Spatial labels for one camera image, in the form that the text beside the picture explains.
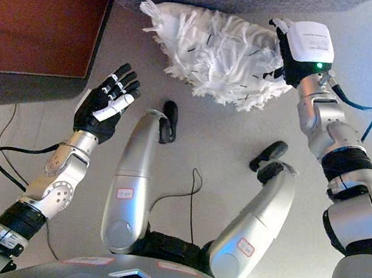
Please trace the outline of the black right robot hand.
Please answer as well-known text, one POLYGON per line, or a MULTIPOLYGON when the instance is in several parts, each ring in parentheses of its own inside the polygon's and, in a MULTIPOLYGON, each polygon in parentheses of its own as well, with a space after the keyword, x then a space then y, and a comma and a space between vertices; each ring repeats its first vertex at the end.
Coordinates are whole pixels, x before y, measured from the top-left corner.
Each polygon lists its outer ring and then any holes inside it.
POLYGON ((269 23, 275 28, 283 64, 275 71, 263 74, 265 80, 281 77, 286 84, 298 87, 305 77, 332 68, 335 54, 327 26, 277 18, 272 18, 269 23))

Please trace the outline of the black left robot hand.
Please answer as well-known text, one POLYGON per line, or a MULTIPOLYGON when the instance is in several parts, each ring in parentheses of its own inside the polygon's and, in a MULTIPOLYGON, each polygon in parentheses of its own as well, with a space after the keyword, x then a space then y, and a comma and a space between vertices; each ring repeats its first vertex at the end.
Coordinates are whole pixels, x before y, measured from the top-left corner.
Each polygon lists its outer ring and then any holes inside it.
POLYGON ((93 134, 100 144, 114 135, 122 112, 140 97, 140 82, 131 68, 128 63, 120 66, 85 94, 74 115, 74 131, 93 134))

